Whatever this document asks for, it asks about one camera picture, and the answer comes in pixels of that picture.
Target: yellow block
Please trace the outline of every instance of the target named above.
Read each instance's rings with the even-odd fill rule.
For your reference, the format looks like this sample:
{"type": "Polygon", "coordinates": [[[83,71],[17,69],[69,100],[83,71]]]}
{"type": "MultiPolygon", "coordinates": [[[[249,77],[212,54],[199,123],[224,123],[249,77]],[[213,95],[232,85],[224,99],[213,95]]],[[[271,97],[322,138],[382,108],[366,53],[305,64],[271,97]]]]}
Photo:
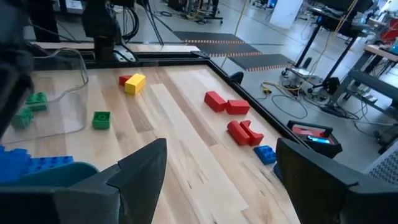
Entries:
{"type": "Polygon", "coordinates": [[[134,74],[124,84],[124,91],[130,94],[137,94],[145,85],[145,76],[141,74],[134,74]]]}

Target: orange striped tape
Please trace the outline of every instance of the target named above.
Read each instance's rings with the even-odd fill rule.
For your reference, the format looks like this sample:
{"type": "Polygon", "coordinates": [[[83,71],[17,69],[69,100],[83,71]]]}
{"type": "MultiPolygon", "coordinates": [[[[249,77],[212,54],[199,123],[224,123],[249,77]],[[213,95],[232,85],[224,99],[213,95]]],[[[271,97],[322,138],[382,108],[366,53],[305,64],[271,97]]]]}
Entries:
{"type": "Polygon", "coordinates": [[[283,65],[270,65],[270,66],[248,68],[248,69],[246,69],[246,71],[247,72],[260,72],[260,71],[273,70],[273,69],[278,69],[278,68],[289,68],[292,66],[293,65],[291,63],[288,63],[288,64],[283,64],[283,65]]]}
{"type": "Polygon", "coordinates": [[[243,40],[184,40],[190,44],[245,44],[243,40]]]}
{"type": "Polygon", "coordinates": [[[242,56],[253,56],[262,55],[262,52],[245,52],[245,53],[230,53],[230,54],[209,54],[210,57],[242,57],[242,56]]]}

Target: gray floor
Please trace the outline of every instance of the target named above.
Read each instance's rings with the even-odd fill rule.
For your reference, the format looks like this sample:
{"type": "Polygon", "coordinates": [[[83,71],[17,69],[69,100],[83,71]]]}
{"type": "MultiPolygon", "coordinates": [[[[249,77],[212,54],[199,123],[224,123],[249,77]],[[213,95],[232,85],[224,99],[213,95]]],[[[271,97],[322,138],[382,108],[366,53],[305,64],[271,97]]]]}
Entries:
{"type": "MultiPolygon", "coordinates": [[[[153,4],[156,5],[157,11],[170,11],[175,13],[173,10],[169,9],[167,6],[158,1],[154,1],[152,5],[153,4]]],[[[242,11],[243,4],[244,0],[221,0],[219,9],[221,11],[220,16],[224,17],[224,23],[222,25],[220,25],[219,21],[211,21],[207,24],[199,25],[196,22],[181,19],[176,15],[173,17],[160,16],[159,19],[175,31],[217,32],[233,34],[238,23],[240,12],[242,11]]],[[[132,39],[132,41],[157,41],[155,33],[152,30],[152,27],[150,26],[148,18],[146,18],[143,9],[138,9],[137,13],[140,18],[141,27],[139,33],[135,38],[132,39]]],[[[283,54],[292,60],[297,60],[310,36],[311,29],[313,27],[308,25],[306,21],[296,21],[290,30],[280,29],[270,25],[267,22],[269,19],[269,13],[270,11],[258,9],[251,5],[246,6],[236,35],[247,43],[252,44],[253,47],[257,48],[264,54],[283,54]]],[[[59,18],[59,21],[64,28],[73,34],[76,39],[90,40],[85,37],[85,33],[80,25],[79,19],[59,18]]],[[[181,40],[179,40],[172,33],[172,31],[166,28],[166,26],[164,26],[162,23],[156,21],[156,24],[164,42],[181,42],[181,40]]],[[[62,27],[58,27],[58,29],[60,34],[68,36],[62,27]]],[[[31,27],[26,29],[25,35],[27,39],[35,38],[31,27]]],[[[310,68],[316,62],[316,60],[320,58],[314,73],[321,77],[326,76],[329,69],[333,66],[335,60],[340,56],[340,53],[342,53],[343,49],[346,47],[344,40],[338,37],[330,37],[331,40],[329,41],[328,47],[326,50],[324,50],[327,37],[328,32],[321,30],[307,54],[309,57],[313,57],[310,68]]],[[[337,68],[333,75],[334,77],[343,78],[347,74],[349,69],[362,54],[365,41],[366,40],[364,39],[356,41],[351,50],[348,52],[347,56],[342,61],[341,65],[337,68]]],[[[212,60],[214,60],[218,65],[221,65],[224,58],[218,57],[213,58],[212,60]]],[[[228,59],[223,65],[223,69],[229,74],[242,71],[239,66],[228,59]]],[[[263,98],[264,95],[259,88],[260,83],[263,81],[280,83],[281,71],[281,69],[277,69],[264,72],[245,73],[245,78],[242,85],[254,97],[263,98]]],[[[382,78],[388,79],[394,83],[397,75],[398,70],[392,69],[389,74],[384,75],[382,78]]],[[[276,90],[273,90],[273,95],[274,94],[278,94],[276,90]]],[[[287,110],[289,113],[293,113],[299,117],[305,114],[305,109],[303,109],[302,106],[296,101],[292,101],[288,98],[276,98],[275,101],[282,109],[287,110]]],[[[282,113],[281,110],[271,102],[271,97],[268,97],[266,100],[261,100],[261,103],[283,123],[287,123],[289,120],[295,119],[285,113],[282,113]]],[[[301,121],[331,126],[335,129],[333,134],[343,145],[343,152],[337,155],[335,158],[338,162],[350,168],[362,171],[379,156],[377,150],[380,148],[380,146],[376,144],[373,138],[370,138],[357,131],[354,128],[352,121],[325,114],[315,106],[308,104],[304,105],[308,111],[308,116],[301,121]]],[[[361,103],[360,101],[351,98],[346,103],[342,103],[342,106],[347,110],[357,111],[361,108],[361,103]]],[[[371,122],[378,123],[393,122],[383,114],[380,114],[380,112],[370,107],[367,119],[371,122]]],[[[372,133],[376,129],[381,131],[386,129],[386,127],[371,126],[369,124],[359,124],[358,126],[367,133],[372,133]]]]}

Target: green lego brick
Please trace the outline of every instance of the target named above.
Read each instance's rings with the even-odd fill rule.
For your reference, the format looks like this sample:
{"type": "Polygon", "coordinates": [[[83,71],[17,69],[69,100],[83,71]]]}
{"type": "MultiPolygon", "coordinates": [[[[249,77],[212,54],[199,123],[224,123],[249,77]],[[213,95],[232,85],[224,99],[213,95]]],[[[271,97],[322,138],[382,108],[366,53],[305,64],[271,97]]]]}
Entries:
{"type": "Polygon", "coordinates": [[[11,119],[11,126],[17,129],[26,129],[33,119],[33,113],[30,108],[19,110],[11,119]]]}
{"type": "Polygon", "coordinates": [[[111,112],[95,111],[93,118],[94,129],[108,129],[111,126],[111,112]]]}
{"type": "Polygon", "coordinates": [[[47,95],[44,92],[34,93],[26,99],[26,103],[32,111],[47,110],[47,95]]]}

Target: red lego brick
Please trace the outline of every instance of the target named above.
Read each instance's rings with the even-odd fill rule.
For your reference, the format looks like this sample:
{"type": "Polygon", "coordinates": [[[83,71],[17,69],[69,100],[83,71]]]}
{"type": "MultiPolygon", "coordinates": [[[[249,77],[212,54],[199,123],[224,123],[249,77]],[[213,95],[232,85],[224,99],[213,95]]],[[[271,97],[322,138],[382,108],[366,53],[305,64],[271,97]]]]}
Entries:
{"type": "Polygon", "coordinates": [[[213,109],[214,112],[225,110],[226,102],[215,91],[208,91],[205,95],[205,103],[213,109]]]}
{"type": "Polygon", "coordinates": [[[124,84],[132,77],[132,75],[123,75],[119,77],[119,85],[124,86],[124,84]]]}
{"type": "Polygon", "coordinates": [[[228,100],[226,103],[226,112],[228,114],[247,114],[250,105],[246,100],[228,100]]]}
{"type": "Polygon", "coordinates": [[[227,129],[232,138],[241,146],[246,145],[250,141],[249,135],[243,130],[237,121],[231,121],[227,125],[227,129]]]}
{"type": "Polygon", "coordinates": [[[249,140],[249,145],[250,146],[258,146],[261,142],[261,140],[263,139],[264,135],[263,134],[259,134],[259,133],[255,133],[254,131],[252,131],[249,126],[251,124],[250,120],[247,121],[242,121],[240,123],[240,126],[242,127],[242,129],[249,135],[250,140],[249,140]]]}

